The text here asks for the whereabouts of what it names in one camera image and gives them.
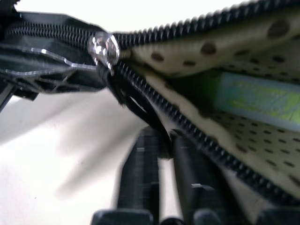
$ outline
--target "light blue label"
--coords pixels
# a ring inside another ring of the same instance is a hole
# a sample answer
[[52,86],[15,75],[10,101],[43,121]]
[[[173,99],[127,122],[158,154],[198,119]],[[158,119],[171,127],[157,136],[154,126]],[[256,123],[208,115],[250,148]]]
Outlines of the light blue label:
[[300,131],[300,87],[223,73],[214,107],[278,127]]

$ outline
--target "zipper pull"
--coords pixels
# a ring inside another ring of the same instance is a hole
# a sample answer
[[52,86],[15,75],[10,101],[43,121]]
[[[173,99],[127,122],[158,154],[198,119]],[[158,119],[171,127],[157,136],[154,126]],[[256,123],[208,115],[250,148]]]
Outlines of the zipper pull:
[[113,66],[119,59],[129,58],[129,51],[121,51],[118,41],[111,33],[97,32],[88,41],[88,53],[92,56],[96,66],[102,62],[113,75]]

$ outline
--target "beige fabric with brown dots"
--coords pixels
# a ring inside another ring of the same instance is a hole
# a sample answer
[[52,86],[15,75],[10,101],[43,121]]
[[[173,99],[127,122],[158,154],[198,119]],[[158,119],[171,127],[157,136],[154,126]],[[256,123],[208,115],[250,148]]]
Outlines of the beige fabric with brown dots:
[[172,90],[163,76],[181,77],[211,68],[300,82],[300,9],[241,22],[202,35],[131,49],[147,82],[192,123],[237,159],[300,199],[300,133],[220,111],[201,109]]
[[297,79],[295,72],[300,72],[297,46],[300,9],[292,8],[193,37],[133,47],[132,56],[168,77],[225,67],[286,80]]

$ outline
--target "white surface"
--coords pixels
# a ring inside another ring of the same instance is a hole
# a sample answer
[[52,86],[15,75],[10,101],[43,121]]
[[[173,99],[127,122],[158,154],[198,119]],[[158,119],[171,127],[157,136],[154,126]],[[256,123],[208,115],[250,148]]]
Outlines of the white surface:
[[[22,0],[18,9],[129,31],[239,2]],[[117,174],[144,126],[106,90],[13,98],[0,114],[0,225],[86,225],[94,211],[113,207]],[[180,215],[171,165],[161,166],[163,217]]]

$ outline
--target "zipper teeth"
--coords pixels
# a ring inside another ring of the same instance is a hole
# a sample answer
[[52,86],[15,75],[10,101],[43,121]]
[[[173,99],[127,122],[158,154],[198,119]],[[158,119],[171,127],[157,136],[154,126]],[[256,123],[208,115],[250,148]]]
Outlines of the zipper teeth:
[[[206,32],[235,22],[255,18],[260,15],[276,12],[284,8],[300,6],[299,0],[259,0],[229,9],[216,11],[212,14],[186,20],[185,22],[167,24],[166,26],[150,28],[133,33],[114,33],[120,49],[126,50],[132,46],[159,43],[183,38],[188,35]],[[6,28],[5,36],[29,35],[43,38],[55,38],[68,45],[87,50],[88,39],[97,30],[77,28],[73,25],[41,24],[16,22]]]
[[89,37],[94,36],[96,32],[96,30],[87,30],[64,24],[16,22],[5,30],[5,36],[28,35],[54,38],[65,44],[87,50]]
[[237,177],[275,205],[300,206],[300,200],[294,198],[292,195],[274,185],[268,179],[253,171],[251,168],[229,154],[216,141],[205,135],[183,114],[181,114],[176,106],[170,104],[163,96],[147,84],[143,77],[139,76],[123,61],[120,61],[116,65],[115,69],[118,71],[118,74],[136,86],[166,115],[168,115],[170,119],[186,133],[194,144],[196,144],[197,149],[209,156],[214,162],[235,171]]
[[183,38],[188,35],[206,32],[216,27],[241,22],[259,15],[299,5],[300,1],[298,0],[259,0],[246,5],[233,6],[230,9],[216,11],[215,13],[186,20],[185,22],[162,25],[154,29],[135,31],[129,34],[115,33],[114,36],[119,41],[120,48],[127,49],[136,45]]

